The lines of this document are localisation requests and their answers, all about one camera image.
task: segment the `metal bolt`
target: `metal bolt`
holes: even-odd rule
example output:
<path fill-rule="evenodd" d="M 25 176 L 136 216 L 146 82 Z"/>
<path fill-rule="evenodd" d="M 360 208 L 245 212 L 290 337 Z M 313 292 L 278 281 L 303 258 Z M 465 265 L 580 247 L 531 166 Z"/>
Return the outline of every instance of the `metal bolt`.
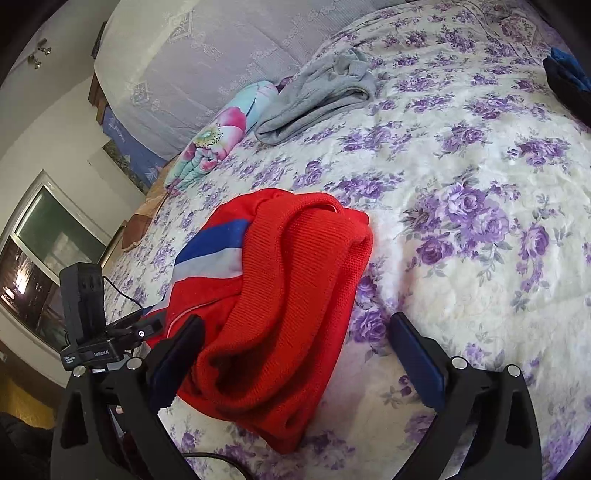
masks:
<path fill-rule="evenodd" d="M 507 367 L 507 372 L 512 377 L 518 377 L 521 375 L 521 369 L 517 365 L 509 365 Z"/>
<path fill-rule="evenodd" d="M 130 370 L 137 370 L 142 366 L 143 363 L 144 361 L 140 357 L 135 356 L 129 359 L 129 361 L 127 362 L 127 368 L 129 368 Z"/>
<path fill-rule="evenodd" d="M 468 362 L 466 362 L 461 356 L 455 356 L 452 358 L 452 365 L 458 370 L 464 370 L 468 366 Z"/>
<path fill-rule="evenodd" d="M 74 376 L 75 377 L 81 377 L 82 375 L 84 375 L 86 373 L 86 367 L 84 365 L 78 365 L 74 371 Z"/>

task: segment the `bed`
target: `bed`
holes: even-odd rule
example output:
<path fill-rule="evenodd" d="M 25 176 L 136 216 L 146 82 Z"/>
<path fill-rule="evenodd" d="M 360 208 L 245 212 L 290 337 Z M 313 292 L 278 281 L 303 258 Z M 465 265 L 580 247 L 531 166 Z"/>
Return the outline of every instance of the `bed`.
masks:
<path fill-rule="evenodd" d="M 174 257 L 216 206 L 277 187 L 364 210 L 374 251 L 349 333 L 298 452 L 281 456 L 180 399 L 160 418 L 183 452 L 221 452 L 259 479 L 391 479 L 434 418 L 385 339 L 403 310 L 477 368 L 519 365 L 553 479 L 591 424 L 591 131 L 547 86 L 560 37 L 525 2 L 418 1 L 366 15 L 315 57 L 372 55 L 379 97 L 276 147 L 249 134 L 166 201 L 113 275 L 151 305 Z M 106 295 L 111 320 L 133 309 Z M 455 473 L 469 437 L 454 454 Z M 228 473 L 191 460 L 207 479 Z"/>

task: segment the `white stripe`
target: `white stripe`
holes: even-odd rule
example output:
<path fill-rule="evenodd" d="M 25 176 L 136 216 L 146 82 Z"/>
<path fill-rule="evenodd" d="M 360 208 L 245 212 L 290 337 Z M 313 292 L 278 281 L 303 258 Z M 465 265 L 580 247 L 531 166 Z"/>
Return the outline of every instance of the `white stripe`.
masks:
<path fill-rule="evenodd" d="M 214 254 L 191 258 L 174 266 L 173 277 L 164 299 L 150 313 L 168 307 L 172 286 L 190 277 L 235 278 L 242 275 L 242 248 L 225 248 Z"/>

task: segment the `wooden floor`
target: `wooden floor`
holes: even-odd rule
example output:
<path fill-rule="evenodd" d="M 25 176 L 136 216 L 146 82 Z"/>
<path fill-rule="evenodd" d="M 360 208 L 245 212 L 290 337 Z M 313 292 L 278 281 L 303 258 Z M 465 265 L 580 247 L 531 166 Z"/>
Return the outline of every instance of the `wooden floor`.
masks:
<path fill-rule="evenodd" d="M 54 426 L 54 411 L 17 386 L 0 369 L 0 411 L 20 418 L 33 427 L 50 429 Z"/>

